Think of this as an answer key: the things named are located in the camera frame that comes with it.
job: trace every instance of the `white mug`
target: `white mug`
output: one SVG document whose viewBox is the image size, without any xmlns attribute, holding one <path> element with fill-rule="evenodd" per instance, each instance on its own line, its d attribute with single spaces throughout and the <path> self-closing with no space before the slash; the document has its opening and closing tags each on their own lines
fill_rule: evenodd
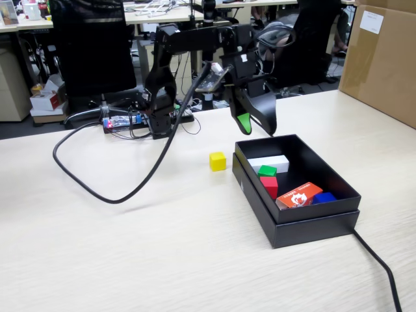
<svg viewBox="0 0 416 312">
<path fill-rule="evenodd" d="M 40 10 L 36 3 L 23 5 L 23 8 L 25 9 L 25 14 L 29 17 L 31 21 L 38 21 L 42 19 L 42 16 L 40 15 Z"/>
</svg>

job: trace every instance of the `office chair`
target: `office chair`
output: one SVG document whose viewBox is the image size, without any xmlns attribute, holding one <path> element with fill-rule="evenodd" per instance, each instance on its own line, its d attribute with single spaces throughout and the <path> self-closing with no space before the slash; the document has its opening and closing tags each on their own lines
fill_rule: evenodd
<svg viewBox="0 0 416 312">
<path fill-rule="evenodd" d="M 326 53 L 326 46 L 333 21 L 341 10 L 340 0 L 298 0 L 298 4 L 300 13 L 293 27 L 296 41 L 283 49 L 274 67 L 271 61 L 263 64 L 265 72 L 273 68 L 269 87 L 279 90 L 282 96 L 282 88 L 290 94 L 288 86 L 317 85 L 328 80 L 332 57 Z"/>
<path fill-rule="evenodd" d="M 68 97 L 101 95 L 97 108 L 72 114 L 64 125 L 78 116 L 128 112 L 108 104 L 104 94 L 135 88 L 129 36 L 122 0 L 51 0 L 55 64 L 65 81 Z"/>
</svg>

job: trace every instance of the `orange box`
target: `orange box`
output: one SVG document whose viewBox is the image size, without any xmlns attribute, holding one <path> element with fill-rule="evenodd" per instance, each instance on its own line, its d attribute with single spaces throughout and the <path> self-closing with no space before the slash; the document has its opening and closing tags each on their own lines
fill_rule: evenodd
<svg viewBox="0 0 416 312">
<path fill-rule="evenodd" d="M 322 189 L 308 182 L 278 197 L 276 205 L 280 210 L 308 206 L 312 203 L 313 197 L 319 193 L 322 193 Z"/>
</svg>

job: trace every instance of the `red cube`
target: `red cube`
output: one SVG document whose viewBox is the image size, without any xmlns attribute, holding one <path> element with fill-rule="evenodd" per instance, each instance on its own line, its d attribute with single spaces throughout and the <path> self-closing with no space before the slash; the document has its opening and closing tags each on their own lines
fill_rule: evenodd
<svg viewBox="0 0 416 312">
<path fill-rule="evenodd" d="M 278 180 L 276 177 L 260 177 L 260 181 L 265 186 L 270 197 L 275 200 L 278 197 Z"/>
</svg>

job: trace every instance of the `black box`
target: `black box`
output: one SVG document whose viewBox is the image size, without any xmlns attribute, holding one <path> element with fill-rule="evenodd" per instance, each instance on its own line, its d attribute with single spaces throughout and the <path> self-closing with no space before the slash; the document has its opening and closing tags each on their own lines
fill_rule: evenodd
<svg viewBox="0 0 416 312">
<path fill-rule="evenodd" d="M 337 201 L 280 210 L 248 162 L 277 155 L 289 160 L 278 197 L 311 182 Z M 296 135 L 237 142 L 233 173 L 274 248 L 351 234 L 357 222 L 361 196 Z"/>
</svg>

